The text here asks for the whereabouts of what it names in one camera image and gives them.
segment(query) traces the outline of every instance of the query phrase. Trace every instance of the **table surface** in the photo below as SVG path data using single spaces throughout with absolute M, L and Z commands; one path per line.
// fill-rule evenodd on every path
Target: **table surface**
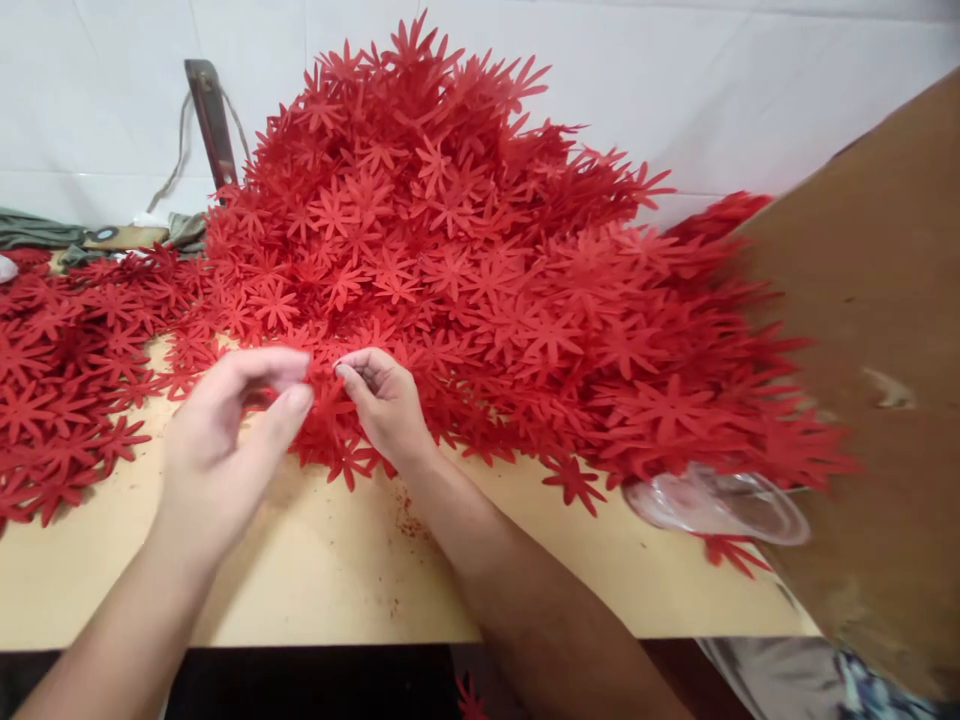
M 162 355 L 162 343 L 151 353 Z M 153 440 L 120 461 L 83 506 L 8 526 L 0 539 L 0 650 L 68 645 L 143 541 L 159 496 L 164 426 L 176 404 L 131 411 Z M 653 528 L 618 493 L 594 519 L 566 507 L 526 458 L 457 463 L 514 521 L 592 588 L 636 637 L 816 635 L 772 575 L 713 567 L 703 543 Z M 247 536 L 222 568 L 197 646 L 467 642 L 479 638 L 401 480 L 382 470 L 326 483 L 288 457 Z

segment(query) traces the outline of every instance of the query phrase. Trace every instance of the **hand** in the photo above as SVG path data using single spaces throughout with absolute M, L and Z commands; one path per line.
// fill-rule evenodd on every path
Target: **hand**
M 337 377 L 357 405 L 360 424 L 373 446 L 403 472 L 439 451 L 420 409 L 413 375 L 379 348 L 364 348 L 337 360 Z
M 289 348 L 232 352 L 200 380 L 167 426 L 163 494 L 148 543 L 214 570 L 239 540 L 313 405 L 300 383 L 310 356 Z M 280 397 L 237 446 L 243 401 L 270 385 Z

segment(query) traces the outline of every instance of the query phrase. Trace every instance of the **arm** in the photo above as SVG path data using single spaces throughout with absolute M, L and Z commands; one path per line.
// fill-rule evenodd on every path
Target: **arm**
M 253 517 L 313 403 L 309 356 L 284 348 L 227 355 L 167 427 L 164 487 L 143 547 L 17 720 L 129 719 L 166 690 L 222 559 Z M 237 446 L 250 385 L 281 392 Z
M 538 717 L 688 718 L 627 628 L 438 451 L 410 373 L 377 349 L 337 374 L 453 567 L 490 651 Z

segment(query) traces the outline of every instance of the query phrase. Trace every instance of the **cord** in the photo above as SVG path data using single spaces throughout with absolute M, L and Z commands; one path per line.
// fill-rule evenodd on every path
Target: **cord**
M 227 101 L 227 108 L 230 110 L 230 116 L 233 118 L 234 125 L 236 125 L 237 134 L 240 135 L 240 144 L 243 146 L 243 155 L 247 159 L 247 165 L 249 165 L 250 148 L 247 146 L 247 137 L 243 131 L 243 123 L 240 122 L 240 116 L 234 109 L 233 103 L 230 102 L 230 96 L 227 95 L 226 91 L 222 87 L 220 88 L 220 94 L 223 95 L 223 99 Z M 167 194 L 170 192 L 170 188 L 173 187 L 173 184 L 177 181 L 177 178 L 180 177 L 180 171 L 183 166 L 183 141 L 187 132 L 187 108 L 190 107 L 190 101 L 192 97 L 193 96 L 190 91 L 187 90 L 187 94 L 183 98 L 183 105 L 180 106 L 180 137 L 177 144 L 177 164 L 173 166 L 173 172 L 170 173 L 170 177 L 167 178 L 167 181 L 163 184 L 163 187 L 154 193 L 153 199 L 147 206 L 148 213 L 152 213 L 154 209 L 156 209 L 157 203 L 167 196 Z

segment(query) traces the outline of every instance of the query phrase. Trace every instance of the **green fabric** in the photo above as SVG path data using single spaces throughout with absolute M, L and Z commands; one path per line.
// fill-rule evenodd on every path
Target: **green fabric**
M 0 250 L 40 247 L 56 250 L 82 243 L 86 228 L 64 225 L 29 213 L 0 207 Z
M 203 235 L 206 217 L 203 213 L 182 215 L 170 213 L 167 217 L 170 236 L 164 245 L 179 248 L 180 252 L 200 252 L 204 249 Z M 109 257 L 103 250 L 85 250 L 80 247 L 90 231 L 80 225 L 64 225 L 54 220 L 0 207 L 0 250 L 17 247 L 39 247 L 46 250 L 66 248 L 60 264 L 66 268 L 81 267 L 100 258 Z

